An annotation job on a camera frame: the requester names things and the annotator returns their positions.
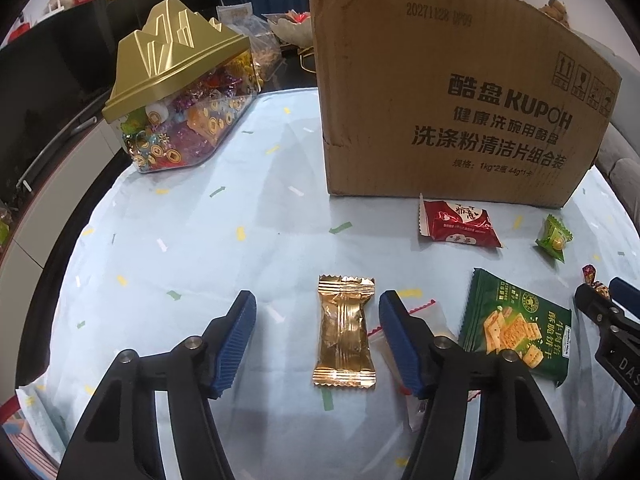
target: beef crispy biscuit package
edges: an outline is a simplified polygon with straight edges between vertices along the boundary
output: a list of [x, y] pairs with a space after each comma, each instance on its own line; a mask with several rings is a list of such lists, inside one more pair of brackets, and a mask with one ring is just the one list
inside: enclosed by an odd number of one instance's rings
[[475, 269], [460, 341], [468, 352], [515, 350], [531, 372], [559, 386], [569, 367], [571, 311]]

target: metal screw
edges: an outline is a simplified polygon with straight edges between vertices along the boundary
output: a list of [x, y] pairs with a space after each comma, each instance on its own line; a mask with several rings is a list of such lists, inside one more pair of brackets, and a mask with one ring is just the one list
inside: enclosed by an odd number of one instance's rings
[[118, 354], [118, 361], [123, 364], [130, 363], [133, 361], [135, 356], [136, 353], [133, 350], [123, 350]]
[[439, 335], [433, 338], [433, 344], [444, 350], [446, 348], [451, 348], [453, 341], [446, 336]]
[[184, 345], [189, 350], [195, 350], [201, 344], [202, 344], [202, 338], [199, 335], [192, 335], [192, 336], [189, 336], [187, 339], [184, 340]]
[[516, 362], [520, 358], [520, 356], [518, 355], [518, 353], [515, 350], [511, 350], [509, 348], [508, 350], [504, 350], [502, 352], [502, 358], [505, 361], [513, 363], [513, 362]]

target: gold candy wrapper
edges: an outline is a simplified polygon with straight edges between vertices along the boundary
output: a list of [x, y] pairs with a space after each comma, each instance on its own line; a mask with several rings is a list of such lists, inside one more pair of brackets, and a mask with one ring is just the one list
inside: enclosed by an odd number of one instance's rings
[[376, 383], [364, 319], [364, 304], [375, 291], [369, 278], [320, 276], [322, 320], [314, 384], [370, 388]]

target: green candy wrapper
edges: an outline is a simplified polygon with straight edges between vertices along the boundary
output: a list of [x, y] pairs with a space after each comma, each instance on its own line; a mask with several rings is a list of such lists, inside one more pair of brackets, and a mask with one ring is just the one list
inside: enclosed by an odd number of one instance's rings
[[475, 269], [460, 331], [467, 352], [515, 350], [531, 373], [566, 379], [571, 311]]
[[542, 247], [551, 257], [564, 263], [564, 249], [567, 242], [574, 239], [571, 231], [564, 227], [555, 216], [549, 215], [545, 219], [545, 233], [538, 238], [536, 243]]

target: light blue tablecloth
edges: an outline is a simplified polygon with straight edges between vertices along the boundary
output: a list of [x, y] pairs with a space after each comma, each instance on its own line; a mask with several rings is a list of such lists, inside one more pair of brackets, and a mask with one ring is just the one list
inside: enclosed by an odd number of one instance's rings
[[[311, 383], [320, 274], [367, 276], [378, 295], [419, 289], [408, 308], [435, 298], [457, 333], [474, 267], [566, 308], [582, 283], [621, 276], [640, 285], [640, 240], [592, 168], [556, 212], [574, 232], [565, 264], [534, 245], [548, 210], [475, 203], [489, 211], [504, 248], [429, 242], [418, 235], [418, 199], [331, 197], [326, 191], [318, 92], [265, 94], [205, 164], [142, 175], [128, 169], [79, 237], [56, 311], [49, 370], [36, 390], [68, 440], [94, 388], [121, 349], [164, 352], [226, 313], [238, 291], [258, 303], [254, 335], [231, 390], [212, 402], [238, 479], [399, 479], [415, 433], [388, 368], [373, 352], [373, 390], [332, 390], [325, 411]], [[332, 234], [330, 229], [350, 222]], [[573, 316], [569, 376], [538, 380], [583, 478], [592, 478], [631, 402], [596, 364], [598, 333]], [[166, 396], [158, 394], [167, 478], [179, 478]], [[468, 406], [457, 478], [471, 466], [479, 399]]]

